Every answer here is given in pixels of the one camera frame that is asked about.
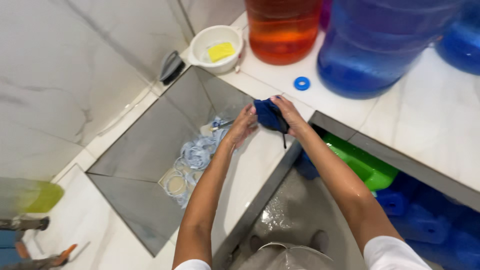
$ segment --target yellow-green bottle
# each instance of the yellow-green bottle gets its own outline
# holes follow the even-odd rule
[[[62,187],[57,184],[0,177],[0,216],[46,213],[56,205],[63,193]]]

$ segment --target orange water jug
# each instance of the orange water jug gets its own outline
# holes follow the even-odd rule
[[[257,58],[274,65],[307,55],[318,34],[322,0],[245,0],[250,46]]]

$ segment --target wrist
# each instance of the wrist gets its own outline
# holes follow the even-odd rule
[[[295,135],[296,135],[295,137],[298,140],[302,140],[305,137],[307,137],[308,133],[311,132],[311,131],[313,131],[313,129],[307,122],[303,122],[303,123],[299,124],[294,129],[294,132],[295,132]]]
[[[232,149],[232,148],[235,148],[235,142],[227,133],[227,135],[225,135],[225,137],[223,137],[223,139],[220,141],[220,144],[218,145],[218,147]]]

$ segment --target wet floor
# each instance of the wet floor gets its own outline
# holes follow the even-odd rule
[[[291,169],[275,195],[255,221],[249,235],[240,243],[229,270],[236,270],[251,254],[250,237],[263,243],[286,242],[309,245],[317,230],[328,234],[325,250],[335,269],[366,270],[347,222],[320,178],[308,181]],[[434,270],[442,269],[432,266]]]

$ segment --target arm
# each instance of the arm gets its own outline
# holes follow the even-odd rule
[[[284,97],[272,97],[272,101],[290,125],[289,134],[300,141],[317,168],[362,254],[365,244],[374,237],[386,235],[403,240],[367,186],[303,120],[293,104]]]
[[[198,181],[180,224],[172,269],[189,259],[212,266],[211,232],[220,192],[233,151],[256,129],[250,127],[255,121],[255,110],[249,104],[236,118]]]

